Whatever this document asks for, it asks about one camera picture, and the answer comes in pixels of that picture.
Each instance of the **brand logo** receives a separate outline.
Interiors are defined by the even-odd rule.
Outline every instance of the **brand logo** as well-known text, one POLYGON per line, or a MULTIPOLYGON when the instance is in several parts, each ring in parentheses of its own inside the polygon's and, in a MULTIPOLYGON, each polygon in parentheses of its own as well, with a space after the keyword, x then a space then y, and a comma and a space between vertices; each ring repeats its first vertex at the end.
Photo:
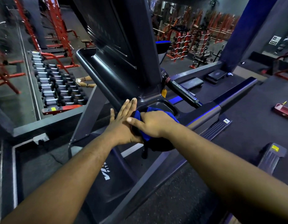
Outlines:
POLYGON ((109 171, 109 168, 108 168, 108 166, 107 166, 107 163, 104 163, 104 165, 103 165, 102 167, 105 167, 105 168, 101 168, 102 174, 105 176, 105 179, 106 179, 106 180, 109 180, 110 177, 106 174, 106 173, 110 172, 110 171, 109 171))

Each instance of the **yellow sticker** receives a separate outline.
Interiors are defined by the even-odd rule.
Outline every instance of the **yellow sticker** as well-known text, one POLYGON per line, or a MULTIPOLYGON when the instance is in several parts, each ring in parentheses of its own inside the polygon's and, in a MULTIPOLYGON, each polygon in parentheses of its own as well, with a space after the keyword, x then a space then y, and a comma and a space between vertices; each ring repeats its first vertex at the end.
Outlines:
POLYGON ((279 151, 279 147, 276 147, 275 145, 273 145, 272 147, 271 147, 273 150, 275 150, 276 152, 278 152, 279 151))

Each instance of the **treadmill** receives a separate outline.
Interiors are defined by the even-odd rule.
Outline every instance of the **treadmill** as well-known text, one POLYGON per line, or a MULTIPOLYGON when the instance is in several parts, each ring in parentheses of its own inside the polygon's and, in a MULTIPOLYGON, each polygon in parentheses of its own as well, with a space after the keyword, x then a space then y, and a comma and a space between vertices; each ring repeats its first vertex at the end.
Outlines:
MULTIPOLYGON (((96 45, 78 50, 76 56, 97 86, 71 138, 70 157, 104 131, 104 127, 94 132, 92 128, 107 101, 119 111, 126 99, 136 97, 139 111, 157 107, 171 112, 181 124, 212 140, 232 123, 224 112, 257 83, 250 77, 202 104, 179 83, 219 70, 223 63, 170 77, 160 68, 170 42, 155 42, 147 0, 73 1, 96 45), (161 95, 164 86, 176 94, 174 99, 161 95), (181 100, 195 109, 181 112, 175 106, 181 100)), ((143 159, 143 149, 142 144, 127 144, 111 150, 82 207, 93 223, 124 220, 187 162, 176 149, 166 148, 163 152, 149 150, 143 159)))

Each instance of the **blue towel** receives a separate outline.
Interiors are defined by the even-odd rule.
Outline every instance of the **blue towel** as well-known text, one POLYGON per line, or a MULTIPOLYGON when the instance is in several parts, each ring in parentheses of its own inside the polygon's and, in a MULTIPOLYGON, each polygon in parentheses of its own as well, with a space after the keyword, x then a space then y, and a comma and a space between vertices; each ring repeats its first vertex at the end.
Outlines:
MULTIPOLYGON (((163 110, 161 110, 159 108, 148 107, 147 112, 152 112, 152 111, 163 111, 163 110)), ((175 118, 175 116, 171 112, 165 112, 165 113, 167 113, 172 119, 174 119, 177 123, 179 123, 179 121, 175 118)), ((140 115, 139 111, 135 111, 134 118, 141 121, 141 115, 140 115)), ((140 132, 141 132, 142 137, 145 141, 149 141, 151 139, 151 137, 148 136, 147 134, 145 134, 143 131, 140 131, 140 132)))

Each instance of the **gym floor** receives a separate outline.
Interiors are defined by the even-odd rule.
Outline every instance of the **gym floor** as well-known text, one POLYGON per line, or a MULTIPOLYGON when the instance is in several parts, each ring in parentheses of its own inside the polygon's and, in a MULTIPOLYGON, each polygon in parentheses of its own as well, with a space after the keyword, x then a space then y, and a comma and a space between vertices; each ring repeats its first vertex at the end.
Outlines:
MULTIPOLYGON (((78 39, 75 37, 71 39, 71 45, 76 51, 84 47, 84 44, 79 40, 89 37, 70 9, 62 8, 62 13, 67 28, 75 30, 80 36, 78 39)), ((27 50, 31 49, 31 45, 30 48, 29 45, 25 41, 27 50)), ((165 58, 161 67, 166 69, 170 75, 174 75, 190 70, 188 66, 191 64, 192 61, 186 58, 176 62, 165 58)), ((71 68, 69 71, 75 77, 87 75, 82 67, 71 68)), ((234 72, 237 75, 225 78, 217 85, 205 82, 201 89, 195 89, 192 92, 197 94, 202 103, 206 103, 242 82, 244 78, 258 75, 241 67, 237 67, 234 72)), ((12 79, 12 82, 16 86, 20 86, 20 80, 27 80, 26 76, 12 79)), ((228 119, 233 122, 226 131, 213 140, 214 143, 249 162, 252 162, 262 147, 269 142, 278 143, 288 149, 288 120, 270 110, 276 103, 288 101, 288 81, 277 77, 270 77, 266 80, 263 79, 263 81, 263 84, 256 85, 249 94, 226 112, 228 119)), ((30 89, 25 83, 26 81, 22 82, 23 86, 19 87, 22 94, 12 95, 10 99, 0 99, 1 109, 8 114, 16 126, 34 121, 33 118, 28 118, 31 116, 28 113, 32 110, 33 105, 30 89)), ((91 88, 88 89, 85 92, 89 95, 91 88)), ((0 87, 1 96, 9 93, 10 89, 6 85, 0 87)), ((71 134, 72 132, 69 132, 56 140, 54 148, 36 149, 32 145, 27 146, 25 150, 19 153, 21 165, 19 168, 23 180, 21 188, 24 197, 68 161, 68 141, 71 134)), ((277 165, 274 176, 288 184, 288 153, 277 165)), ((187 164, 123 223, 206 223, 214 208, 219 204, 219 199, 204 184, 194 169, 187 164)), ((90 222, 80 212, 75 223, 90 222)))

